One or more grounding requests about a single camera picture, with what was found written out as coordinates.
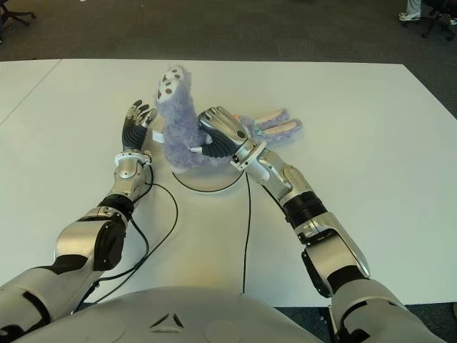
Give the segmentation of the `robot left hand black silver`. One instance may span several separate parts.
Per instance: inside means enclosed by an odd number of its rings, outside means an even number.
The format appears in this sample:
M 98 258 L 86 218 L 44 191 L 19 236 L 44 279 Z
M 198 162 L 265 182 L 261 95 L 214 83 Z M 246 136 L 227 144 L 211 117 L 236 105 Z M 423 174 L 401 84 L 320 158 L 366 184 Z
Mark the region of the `robot left hand black silver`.
M 123 150 L 141 151 L 153 120 L 158 114 L 157 109 L 136 100 L 126 113 L 121 134 Z

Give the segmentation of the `robot right hand black silver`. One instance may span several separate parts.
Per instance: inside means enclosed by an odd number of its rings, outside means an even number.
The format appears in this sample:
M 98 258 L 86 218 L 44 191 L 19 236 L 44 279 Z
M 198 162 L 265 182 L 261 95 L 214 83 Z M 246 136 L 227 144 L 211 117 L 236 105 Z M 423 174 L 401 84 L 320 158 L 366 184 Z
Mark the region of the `robot right hand black silver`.
M 222 106 L 211 107 L 198 115 L 199 129 L 211 137 L 211 143 L 191 147 L 193 153 L 222 158 L 234 155 L 248 139 L 248 132 Z

